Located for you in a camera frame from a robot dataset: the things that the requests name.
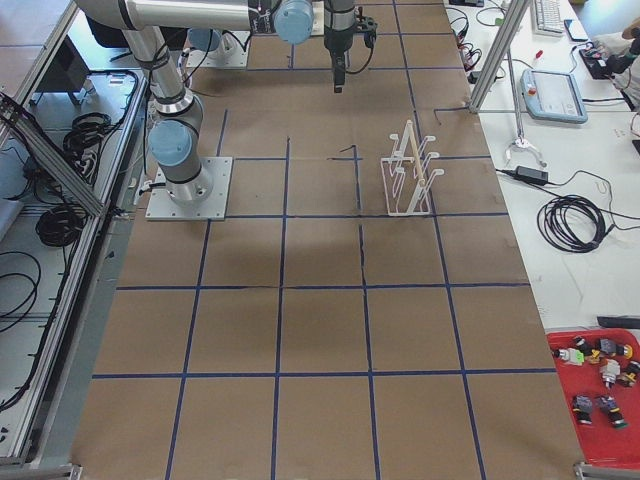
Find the smartphone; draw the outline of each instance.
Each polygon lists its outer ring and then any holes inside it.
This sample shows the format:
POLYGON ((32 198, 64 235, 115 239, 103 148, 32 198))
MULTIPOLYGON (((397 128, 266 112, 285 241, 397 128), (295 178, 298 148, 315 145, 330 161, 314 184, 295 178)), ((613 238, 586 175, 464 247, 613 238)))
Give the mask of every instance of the smartphone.
POLYGON ((567 18, 564 21, 564 26, 567 29, 567 32, 569 32, 569 37, 571 37, 571 40, 574 42, 586 42, 589 40, 589 35, 584 31, 584 27, 582 26, 582 23, 580 23, 580 20, 567 18))

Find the keyboard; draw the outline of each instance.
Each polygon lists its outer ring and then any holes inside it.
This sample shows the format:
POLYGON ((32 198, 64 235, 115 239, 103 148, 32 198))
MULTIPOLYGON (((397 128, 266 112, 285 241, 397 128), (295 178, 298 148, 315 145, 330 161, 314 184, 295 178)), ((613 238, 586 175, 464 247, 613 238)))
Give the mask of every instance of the keyboard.
POLYGON ((533 0, 531 7, 533 33, 561 37, 564 25, 560 18, 558 0, 533 0))

